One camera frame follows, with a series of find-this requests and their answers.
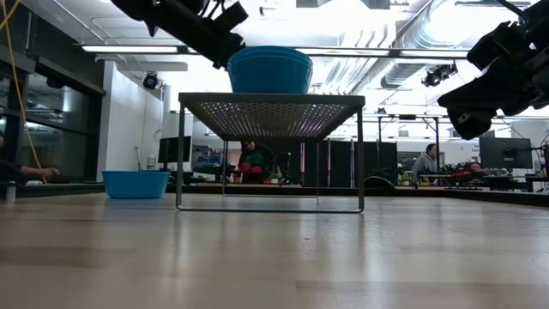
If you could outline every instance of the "glass wall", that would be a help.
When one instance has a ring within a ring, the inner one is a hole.
[[[34,149],[42,167],[55,167],[67,181],[86,178],[87,138],[41,124],[27,123],[21,139],[20,163],[37,167],[27,138],[33,139]]]
[[[4,133],[2,160],[24,167],[55,167],[58,182],[95,180],[100,130],[100,97],[84,94],[44,75],[23,81],[27,125],[22,124],[19,100],[9,72],[0,72],[0,130]]]
[[[72,130],[90,130],[90,98],[61,82],[34,74],[29,76],[27,114]]]

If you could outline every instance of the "metal table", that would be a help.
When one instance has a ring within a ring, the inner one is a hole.
[[[362,127],[362,96],[314,95],[314,94],[212,94],[180,93],[178,132],[178,174],[176,207],[189,211],[230,212],[281,212],[281,213],[353,213],[364,210],[364,181],[359,181],[359,206],[354,210],[343,209],[225,209],[184,208],[183,158],[184,151],[184,109],[202,121],[223,141],[222,190],[225,192],[225,170],[230,141],[260,141],[284,139],[295,142],[319,143],[347,119],[357,114],[358,128],[358,170],[359,179],[364,180],[364,146]],[[317,195],[319,192],[317,173]]]

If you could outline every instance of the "yellow cable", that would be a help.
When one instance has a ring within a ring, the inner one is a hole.
[[[9,49],[9,57],[11,59],[11,69],[13,70],[14,74],[14,80],[15,80],[15,90],[17,92],[17,99],[19,100],[19,106],[21,107],[21,117],[23,118],[23,124],[25,125],[25,128],[27,128],[27,138],[28,143],[31,145],[31,150],[33,151],[34,160],[36,161],[36,165],[38,166],[38,169],[40,170],[40,173],[42,172],[42,166],[40,165],[40,162],[38,160],[38,156],[36,155],[36,149],[34,148],[33,138],[31,137],[31,131],[27,127],[27,115],[25,113],[25,105],[23,104],[23,98],[21,96],[21,89],[19,88],[19,82],[17,81],[17,69],[15,67],[15,57],[14,57],[14,51],[11,46],[11,33],[9,31],[9,18],[13,15],[15,12],[15,9],[17,9],[17,6],[19,5],[20,0],[15,0],[15,4],[13,8],[11,8],[11,11],[6,11],[6,2],[4,1],[3,8],[3,16],[4,19],[2,23],[0,24],[0,30],[5,26],[6,27],[6,34],[8,36],[8,49]],[[44,174],[42,176],[42,181],[44,181],[45,184],[47,184],[47,181],[45,180]]]
[[[3,27],[8,23],[9,18],[11,18],[11,16],[15,13],[15,10],[16,10],[17,7],[19,6],[19,2],[20,2],[20,1],[21,1],[21,0],[15,0],[14,6],[11,8],[11,10],[9,11],[9,13],[8,13],[7,15],[6,15],[6,13],[5,13],[5,12],[6,12],[6,8],[5,8],[5,7],[6,7],[6,0],[3,1],[3,7],[4,7],[4,9],[3,9],[4,14],[3,14],[3,16],[4,16],[4,19],[3,19],[3,21],[0,23],[0,30],[3,29]]]

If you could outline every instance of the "person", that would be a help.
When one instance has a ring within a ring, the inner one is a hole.
[[[420,174],[426,171],[437,171],[437,145],[434,143],[427,145],[425,153],[415,161],[412,169],[414,180],[419,181]]]
[[[21,179],[22,182],[27,182],[29,180],[43,180],[42,178],[45,178],[46,181],[52,180],[56,178],[60,172],[55,167],[47,167],[47,168],[32,168],[32,167],[23,167],[18,164],[15,164],[13,162],[6,161],[3,158],[3,144],[4,144],[4,135],[3,132],[0,131],[0,171],[5,170],[7,171],[19,171],[21,173]],[[13,173],[3,173],[3,175],[10,175]]]
[[[240,142],[242,154],[238,161],[238,168],[242,171],[242,164],[248,163],[250,168],[259,167],[264,176],[268,176],[273,166],[273,154],[263,145],[255,142]]]
[[[484,168],[482,168],[482,165],[479,162],[469,162],[465,165],[465,169],[468,170],[470,173],[484,172]]]

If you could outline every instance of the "fluorescent light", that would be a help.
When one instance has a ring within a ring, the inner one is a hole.
[[[170,113],[175,113],[175,114],[179,114],[181,113],[181,111],[177,111],[177,110],[171,110]],[[185,107],[185,115],[191,115],[192,112],[190,112],[187,107]]]
[[[84,45],[86,52],[96,53],[178,53],[176,46],[120,46],[120,45]]]
[[[296,48],[307,56],[320,57],[387,57],[389,50],[359,49],[359,48]]]
[[[401,51],[401,57],[407,58],[450,58],[450,59],[467,59],[468,51],[430,51],[430,50],[405,50]]]

